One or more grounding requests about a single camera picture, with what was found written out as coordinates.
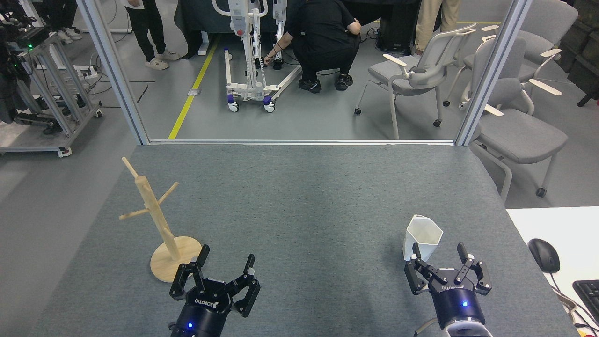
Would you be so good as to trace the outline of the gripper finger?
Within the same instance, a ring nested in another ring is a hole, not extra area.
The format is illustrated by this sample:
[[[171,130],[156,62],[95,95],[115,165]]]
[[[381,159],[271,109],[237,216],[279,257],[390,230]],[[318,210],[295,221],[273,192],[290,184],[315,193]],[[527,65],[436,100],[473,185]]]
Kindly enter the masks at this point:
[[[254,276],[253,265],[255,260],[254,254],[249,254],[242,275],[229,282],[229,290],[227,291],[233,297],[247,288],[244,298],[234,303],[235,310],[244,318],[248,317],[252,311],[252,307],[261,289],[259,281]]]
[[[201,271],[201,267],[203,267],[205,261],[207,260],[209,252],[209,245],[204,244],[195,261],[189,263],[181,263],[179,265],[169,291],[169,295],[174,300],[184,299],[186,295],[186,290],[184,287],[190,274],[193,275],[193,279],[196,284],[196,289],[199,290],[201,293],[205,291],[204,277]]]
[[[418,295],[422,292],[428,292],[428,284],[431,279],[441,282],[441,276],[438,269],[424,262],[418,243],[412,245],[412,256],[405,265],[405,273],[411,292]]]
[[[490,277],[488,277],[487,265],[482,260],[477,260],[472,254],[469,254],[466,250],[466,246],[462,242],[458,243],[456,250],[463,263],[462,268],[456,275],[456,283],[461,284],[466,279],[468,271],[473,270],[477,275],[477,283],[474,285],[474,292],[484,296],[488,295],[492,289],[492,282]]]

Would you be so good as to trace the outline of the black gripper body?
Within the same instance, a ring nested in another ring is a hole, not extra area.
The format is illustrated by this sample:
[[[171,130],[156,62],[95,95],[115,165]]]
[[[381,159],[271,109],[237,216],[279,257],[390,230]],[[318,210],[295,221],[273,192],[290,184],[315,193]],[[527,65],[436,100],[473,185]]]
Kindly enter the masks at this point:
[[[459,321],[476,321],[485,324],[481,306],[475,294],[475,284],[456,269],[441,268],[440,279],[430,279],[433,299],[440,327],[447,328]]]
[[[174,281],[170,294],[175,300],[185,299],[176,322],[170,324],[172,337],[220,337],[226,318],[233,305],[232,296],[225,293],[214,297],[214,293],[225,286],[223,281],[204,279],[204,292],[191,288],[184,292],[179,282]]]

